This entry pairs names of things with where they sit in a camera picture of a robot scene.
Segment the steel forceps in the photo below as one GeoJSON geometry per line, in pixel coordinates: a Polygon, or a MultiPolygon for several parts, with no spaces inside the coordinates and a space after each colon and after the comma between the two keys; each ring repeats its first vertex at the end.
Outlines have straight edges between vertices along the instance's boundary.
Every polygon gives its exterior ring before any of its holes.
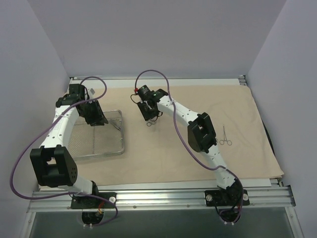
{"type": "Polygon", "coordinates": [[[122,130],[122,121],[120,120],[113,120],[112,125],[119,131],[122,130]]]}

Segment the beige cloth wrap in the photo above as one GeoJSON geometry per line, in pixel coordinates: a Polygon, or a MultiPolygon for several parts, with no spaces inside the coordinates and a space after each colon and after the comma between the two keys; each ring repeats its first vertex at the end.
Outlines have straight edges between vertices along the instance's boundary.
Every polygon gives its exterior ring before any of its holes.
{"type": "MultiPolygon", "coordinates": [[[[239,179],[283,176],[269,144],[259,111],[245,86],[173,86],[172,97],[185,107],[210,115],[217,139],[223,125],[232,145],[219,145],[228,168],[239,179]]],[[[111,88],[100,99],[103,111],[120,110],[125,151],[112,157],[75,161],[80,176],[99,185],[214,179],[186,151],[169,115],[147,126],[131,88],[111,88]]]]}

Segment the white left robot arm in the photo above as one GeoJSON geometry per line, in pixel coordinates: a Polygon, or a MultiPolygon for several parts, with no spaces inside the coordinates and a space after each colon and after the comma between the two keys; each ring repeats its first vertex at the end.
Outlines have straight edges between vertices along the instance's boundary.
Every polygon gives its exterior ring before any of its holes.
{"type": "Polygon", "coordinates": [[[71,84],[69,92],[56,101],[52,127],[40,148],[31,150],[30,159],[40,186],[83,195],[82,202],[94,208],[100,201],[96,183],[79,176],[77,165],[68,151],[73,127],[79,117],[90,126],[108,123],[94,89],[71,84]]]}

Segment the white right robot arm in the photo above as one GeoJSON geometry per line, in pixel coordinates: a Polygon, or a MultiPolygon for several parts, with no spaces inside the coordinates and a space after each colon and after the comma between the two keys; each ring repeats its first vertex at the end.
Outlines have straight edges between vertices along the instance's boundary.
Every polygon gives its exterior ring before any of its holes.
{"type": "Polygon", "coordinates": [[[154,91],[145,85],[136,88],[135,95],[140,97],[137,105],[145,120],[162,114],[173,118],[176,133],[187,152],[200,166],[215,173],[216,184],[222,190],[221,201],[227,205],[236,201],[238,194],[243,193],[243,187],[220,153],[210,116],[188,109],[162,89],[154,91]]]}

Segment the wire mesh instrument tray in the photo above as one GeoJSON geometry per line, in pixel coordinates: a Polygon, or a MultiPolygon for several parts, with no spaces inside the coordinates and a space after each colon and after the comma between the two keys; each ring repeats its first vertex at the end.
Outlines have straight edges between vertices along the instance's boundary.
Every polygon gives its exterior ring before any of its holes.
{"type": "Polygon", "coordinates": [[[124,153],[123,116],[120,110],[105,111],[108,124],[90,126],[79,117],[73,127],[68,151],[75,161],[97,157],[112,157],[124,153]],[[117,130],[113,120],[122,121],[122,130],[117,130]]]}

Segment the steel surgical scissors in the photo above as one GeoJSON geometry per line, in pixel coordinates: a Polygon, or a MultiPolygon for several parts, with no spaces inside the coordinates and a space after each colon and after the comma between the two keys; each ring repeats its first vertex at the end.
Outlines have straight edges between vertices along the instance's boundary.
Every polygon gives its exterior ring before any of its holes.
{"type": "Polygon", "coordinates": [[[232,145],[232,141],[227,138],[225,126],[223,125],[223,138],[219,140],[220,145],[232,145]]]}

